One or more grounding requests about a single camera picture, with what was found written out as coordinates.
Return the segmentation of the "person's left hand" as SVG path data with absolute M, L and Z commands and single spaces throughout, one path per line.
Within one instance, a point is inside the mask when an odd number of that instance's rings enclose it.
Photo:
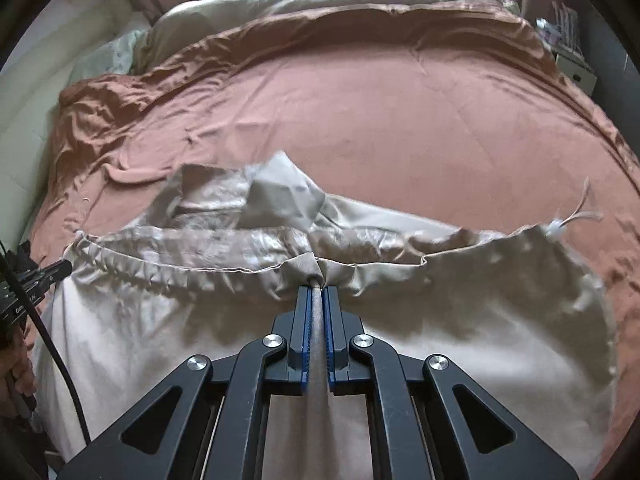
M 11 377 L 16 392 L 24 396 L 32 396 L 37 389 L 32 361 L 29 359 L 24 336 L 20 330 L 14 332 L 12 342 L 1 350 L 0 368 L 1 416 L 15 417 L 17 410 L 11 399 L 6 378 Z

